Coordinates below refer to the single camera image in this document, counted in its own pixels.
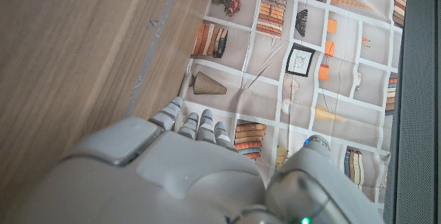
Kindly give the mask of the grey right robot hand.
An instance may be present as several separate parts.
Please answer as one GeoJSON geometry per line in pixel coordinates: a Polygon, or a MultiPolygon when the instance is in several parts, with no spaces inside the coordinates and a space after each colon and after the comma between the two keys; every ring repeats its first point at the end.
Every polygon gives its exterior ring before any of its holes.
{"type": "Polygon", "coordinates": [[[381,223],[377,208],[309,137],[265,183],[209,110],[177,131],[181,98],[74,147],[12,204],[7,223],[381,223]]]}

